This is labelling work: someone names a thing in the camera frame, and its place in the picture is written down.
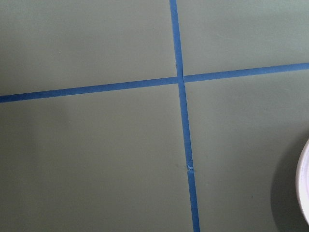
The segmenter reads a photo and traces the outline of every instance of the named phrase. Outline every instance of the blue tape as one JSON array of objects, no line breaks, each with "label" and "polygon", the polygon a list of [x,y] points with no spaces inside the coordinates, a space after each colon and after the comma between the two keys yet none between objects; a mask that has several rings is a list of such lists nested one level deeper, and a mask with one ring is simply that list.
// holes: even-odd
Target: blue tape
[{"label": "blue tape", "polygon": [[189,193],[191,202],[192,223],[194,232],[199,232],[200,229],[199,229],[199,218],[197,208],[197,191],[195,187],[195,177],[194,177],[194,168],[192,160],[187,97],[183,79],[183,56],[182,56],[181,40],[179,32],[177,2],[176,0],[170,0],[169,4],[170,4],[170,13],[171,13],[173,37],[174,37],[174,49],[175,49],[176,69],[178,78],[180,109],[183,123],[184,149],[185,149],[186,163],[188,167],[188,182],[189,182]]},{"label": "blue tape", "polygon": [[261,75],[267,73],[280,73],[280,72],[289,72],[297,70],[309,69],[309,63],[301,64],[288,64],[288,65],[279,65],[272,67],[263,67],[263,68],[254,68],[254,69],[243,69],[235,71],[225,71],[225,72],[211,72],[205,74],[196,74],[184,76],[185,82],[194,82],[194,81],[206,81],[214,79],[223,79],[239,76],[251,76],[251,75]]},{"label": "blue tape", "polygon": [[129,88],[170,85],[170,84],[177,84],[177,83],[178,83],[177,77],[167,77],[167,78],[160,78],[160,79],[123,82],[123,83],[107,84],[107,85],[99,85],[99,86],[67,88],[67,89],[59,89],[59,90],[33,92],[33,93],[21,93],[21,94],[0,96],[0,103],[23,101],[23,100],[38,99],[38,98],[51,98],[51,97],[76,95],[76,94],[84,94],[84,93],[105,92],[105,91],[121,90],[121,89],[129,89]]}]

